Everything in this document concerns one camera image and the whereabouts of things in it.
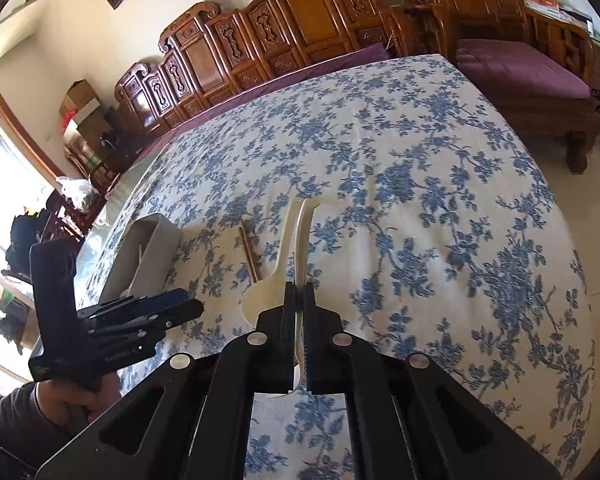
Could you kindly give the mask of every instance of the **bed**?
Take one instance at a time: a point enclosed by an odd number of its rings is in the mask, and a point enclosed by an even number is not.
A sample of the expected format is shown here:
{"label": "bed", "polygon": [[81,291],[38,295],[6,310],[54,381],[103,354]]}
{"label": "bed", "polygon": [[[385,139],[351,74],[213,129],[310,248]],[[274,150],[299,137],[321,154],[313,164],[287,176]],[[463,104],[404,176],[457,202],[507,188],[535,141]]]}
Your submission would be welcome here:
{"label": "bed", "polygon": [[[237,226],[266,276],[287,204],[318,197],[317,303],[379,351],[431,355],[566,477],[584,466],[595,352],[582,266],[503,117],[442,56],[407,57],[444,33],[379,0],[201,2],[160,36],[160,62],[125,73],[120,112],[162,151],[78,302],[98,301],[128,225],[160,212],[183,231],[165,288],[205,305],[121,371],[125,391],[174,352],[205,356],[252,329]],[[258,397],[245,472],[352,478],[344,399]]]}
{"label": "bed", "polygon": [[[97,301],[129,222],[161,212],[183,231],[166,288],[205,313],[122,370],[125,390],[174,352],[208,355],[252,329],[237,225],[266,276],[294,196],[321,202],[307,269],[320,306],[382,352],[431,355],[565,476],[584,466],[595,357],[582,266],[526,149],[438,55],[296,82],[171,139],[83,300]],[[346,428],[340,396],[258,397],[246,476],[352,478]]]}

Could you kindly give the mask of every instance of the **purple cushion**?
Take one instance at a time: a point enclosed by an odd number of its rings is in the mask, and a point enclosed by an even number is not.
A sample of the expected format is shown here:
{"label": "purple cushion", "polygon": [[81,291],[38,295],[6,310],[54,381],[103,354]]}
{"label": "purple cushion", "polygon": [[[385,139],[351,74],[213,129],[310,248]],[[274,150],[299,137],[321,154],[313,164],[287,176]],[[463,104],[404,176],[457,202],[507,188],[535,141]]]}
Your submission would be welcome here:
{"label": "purple cushion", "polygon": [[459,40],[458,69],[487,95],[591,97],[582,79],[526,43]]}

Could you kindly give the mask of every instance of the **plastic bag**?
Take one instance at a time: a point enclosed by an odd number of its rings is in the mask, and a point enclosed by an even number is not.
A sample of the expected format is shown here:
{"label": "plastic bag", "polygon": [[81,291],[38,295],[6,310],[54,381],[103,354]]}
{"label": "plastic bag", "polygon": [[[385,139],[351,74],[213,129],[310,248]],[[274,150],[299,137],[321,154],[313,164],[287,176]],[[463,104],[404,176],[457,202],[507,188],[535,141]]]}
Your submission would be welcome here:
{"label": "plastic bag", "polygon": [[72,179],[67,176],[59,176],[56,182],[62,185],[63,196],[73,202],[74,207],[83,213],[88,213],[98,199],[98,191],[83,178]]}

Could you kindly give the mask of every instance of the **wooden window frame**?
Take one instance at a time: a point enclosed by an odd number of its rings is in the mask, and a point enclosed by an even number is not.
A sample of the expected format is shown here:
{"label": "wooden window frame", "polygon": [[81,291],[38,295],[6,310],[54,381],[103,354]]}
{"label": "wooden window frame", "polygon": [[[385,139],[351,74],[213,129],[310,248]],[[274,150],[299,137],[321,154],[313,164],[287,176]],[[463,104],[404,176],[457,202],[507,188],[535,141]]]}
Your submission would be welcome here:
{"label": "wooden window frame", "polygon": [[16,145],[23,144],[26,148],[28,148],[27,153],[22,153],[27,160],[30,162],[35,161],[37,164],[39,164],[49,175],[53,176],[53,180],[55,180],[58,176],[64,176],[64,172],[58,168],[58,166],[40,148],[31,135],[29,135],[24,126],[22,126],[18,118],[7,105],[6,101],[2,97],[2,94],[0,94],[0,116],[18,137],[20,142],[18,142]]}

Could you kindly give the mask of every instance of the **chair leg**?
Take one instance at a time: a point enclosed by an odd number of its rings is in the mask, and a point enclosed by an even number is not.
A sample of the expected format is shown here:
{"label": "chair leg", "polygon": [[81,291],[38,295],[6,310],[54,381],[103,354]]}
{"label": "chair leg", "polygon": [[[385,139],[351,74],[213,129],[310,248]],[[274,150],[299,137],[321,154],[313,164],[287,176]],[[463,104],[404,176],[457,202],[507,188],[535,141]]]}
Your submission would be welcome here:
{"label": "chair leg", "polygon": [[590,142],[585,132],[569,132],[567,134],[567,166],[573,174],[583,174],[587,169],[587,152]]}

